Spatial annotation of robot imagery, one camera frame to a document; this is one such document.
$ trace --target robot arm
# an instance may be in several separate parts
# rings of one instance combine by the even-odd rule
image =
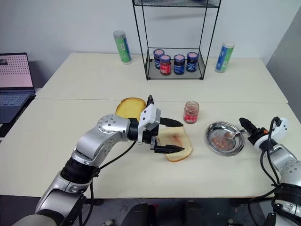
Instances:
[[[159,124],[183,126],[178,121],[161,118],[151,95],[140,121],[109,114],[86,132],[77,142],[71,158],[58,172],[36,206],[35,215],[27,216],[14,226],[67,226],[72,225],[86,197],[83,193],[97,177],[99,166],[119,141],[134,140],[148,143],[156,153],[175,153],[183,150],[174,145],[158,146],[156,136]]]
[[[268,131],[257,128],[248,119],[239,119],[241,126],[249,133],[248,140],[258,151],[268,150]],[[270,158],[272,164],[281,175],[280,184],[274,191],[272,207],[275,213],[268,216],[267,226],[293,226],[301,225],[301,161],[279,140],[288,129],[285,118],[277,118],[274,122],[271,139]]]

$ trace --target label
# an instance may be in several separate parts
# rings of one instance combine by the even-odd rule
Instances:
[[[195,71],[197,69],[197,62],[195,62],[195,63],[187,62],[186,68],[187,68],[187,71],[190,71],[190,72]]]
[[[155,59],[155,67],[160,68],[160,60]]]
[[[171,66],[170,65],[160,65],[160,71],[163,74],[169,74],[171,71]]]
[[[233,48],[226,48],[222,46],[220,56],[218,57],[217,63],[216,63],[216,70],[224,72],[226,70],[227,64],[230,60],[230,56],[233,52]]]
[[[130,62],[132,60],[130,51],[127,45],[127,39],[115,39],[117,49],[121,58],[121,61],[124,63]]]
[[[182,74],[184,73],[185,66],[183,65],[174,65],[174,73]]]
[[[184,121],[188,123],[195,123],[198,119],[198,115],[185,114]]]

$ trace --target white table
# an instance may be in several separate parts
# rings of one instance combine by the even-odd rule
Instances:
[[[34,100],[0,144],[0,194],[41,196],[70,158],[78,138],[103,115],[114,113],[118,103]],[[162,117],[183,122],[184,102],[155,104]],[[199,104],[198,122],[184,125],[193,147],[190,157],[172,163],[154,154],[149,145],[135,145],[94,179],[95,197],[251,197],[271,190],[260,168],[260,154],[247,140],[243,150],[232,157],[220,156],[206,145],[205,129],[215,121],[240,127],[238,119],[245,117],[268,128],[273,116],[286,117],[290,128],[282,143],[301,159],[301,125],[287,104]],[[105,162],[130,144],[116,144]]]
[[[210,58],[205,79],[150,80],[142,57],[123,65],[117,54],[72,53],[37,95],[37,99],[122,100],[126,97],[157,101],[287,103],[260,59],[231,59],[226,73],[216,73]]]

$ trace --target laptop keyboard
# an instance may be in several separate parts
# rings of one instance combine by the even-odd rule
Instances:
[[[29,94],[0,94],[0,107],[19,107]]]

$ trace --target blue jar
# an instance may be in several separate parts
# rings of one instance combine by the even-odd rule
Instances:
[[[187,64],[186,64],[187,71],[195,72],[197,69],[197,62],[198,62],[198,54],[195,52],[189,52],[187,54]]]
[[[160,56],[164,55],[165,52],[162,49],[154,50],[155,67],[160,69]]]
[[[175,55],[174,56],[174,73],[183,74],[185,71],[185,56]]]

